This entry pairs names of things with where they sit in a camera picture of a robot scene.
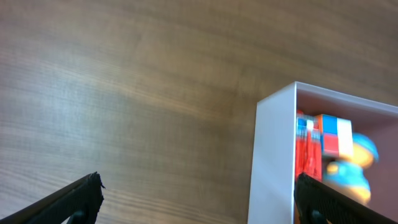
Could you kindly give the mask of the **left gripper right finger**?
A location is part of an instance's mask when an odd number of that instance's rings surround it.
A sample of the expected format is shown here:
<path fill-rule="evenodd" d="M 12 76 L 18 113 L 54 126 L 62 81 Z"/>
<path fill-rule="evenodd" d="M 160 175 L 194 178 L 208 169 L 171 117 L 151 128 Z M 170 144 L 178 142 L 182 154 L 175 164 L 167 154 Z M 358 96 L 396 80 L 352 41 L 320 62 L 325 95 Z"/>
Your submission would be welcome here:
<path fill-rule="evenodd" d="M 305 173 L 297 178 L 294 200 L 301 224 L 397 224 Z"/>

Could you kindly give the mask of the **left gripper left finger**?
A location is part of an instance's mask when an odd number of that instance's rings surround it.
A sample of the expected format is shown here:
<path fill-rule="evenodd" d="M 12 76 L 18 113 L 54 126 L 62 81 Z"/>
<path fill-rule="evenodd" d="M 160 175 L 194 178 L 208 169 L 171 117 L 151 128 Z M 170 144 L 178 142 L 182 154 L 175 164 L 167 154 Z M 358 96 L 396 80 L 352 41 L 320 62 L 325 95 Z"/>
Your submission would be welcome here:
<path fill-rule="evenodd" d="M 95 223 L 103 189 L 99 173 L 94 172 L 1 219 L 1 223 Z"/>

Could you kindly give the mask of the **white box pink interior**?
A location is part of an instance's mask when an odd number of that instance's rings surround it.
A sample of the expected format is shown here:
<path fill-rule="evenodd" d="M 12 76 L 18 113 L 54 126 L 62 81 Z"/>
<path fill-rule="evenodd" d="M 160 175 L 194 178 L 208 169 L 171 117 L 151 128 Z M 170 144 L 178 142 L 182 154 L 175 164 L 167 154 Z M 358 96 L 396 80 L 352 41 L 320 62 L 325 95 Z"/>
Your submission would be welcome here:
<path fill-rule="evenodd" d="M 248 223 L 293 223 L 296 111 L 348 119 L 377 146 L 369 207 L 397 220 L 397 107 L 294 82 L 257 104 Z"/>

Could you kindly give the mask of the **yellow duck toy blue hat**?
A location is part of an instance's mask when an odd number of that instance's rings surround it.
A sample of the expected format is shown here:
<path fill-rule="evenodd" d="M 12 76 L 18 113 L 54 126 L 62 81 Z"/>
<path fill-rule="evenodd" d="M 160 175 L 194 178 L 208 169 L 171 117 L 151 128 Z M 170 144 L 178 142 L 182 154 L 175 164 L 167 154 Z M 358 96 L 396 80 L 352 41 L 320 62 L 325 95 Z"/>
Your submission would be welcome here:
<path fill-rule="evenodd" d="M 353 133 L 353 155 L 330 161 L 323 172 L 323 183 L 367 205 L 371 200 L 371 188 L 364 170 L 378 161 L 374 142 L 363 134 Z"/>

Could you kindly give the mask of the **red toy fire truck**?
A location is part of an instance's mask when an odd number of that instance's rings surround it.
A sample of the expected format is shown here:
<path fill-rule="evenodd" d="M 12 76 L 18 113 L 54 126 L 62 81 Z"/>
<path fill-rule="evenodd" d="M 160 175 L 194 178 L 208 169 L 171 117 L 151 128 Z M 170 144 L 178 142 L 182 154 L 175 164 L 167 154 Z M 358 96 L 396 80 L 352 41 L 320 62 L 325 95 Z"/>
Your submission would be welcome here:
<path fill-rule="evenodd" d="M 322 181 L 322 144 L 317 119 L 297 110 L 295 179 L 301 173 Z"/>

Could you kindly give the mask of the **multicolour puzzle cube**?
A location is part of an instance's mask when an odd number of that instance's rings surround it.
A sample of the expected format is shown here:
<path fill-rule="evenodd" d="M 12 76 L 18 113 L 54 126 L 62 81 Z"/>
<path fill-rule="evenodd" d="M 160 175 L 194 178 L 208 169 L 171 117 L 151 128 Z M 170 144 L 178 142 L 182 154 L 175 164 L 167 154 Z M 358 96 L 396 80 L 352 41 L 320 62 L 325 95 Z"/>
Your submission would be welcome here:
<path fill-rule="evenodd" d="M 353 128 L 350 120 L 327 114 L 315 117 L 321 135 L 322 156 L 332 158 L 353 157 Z"/>

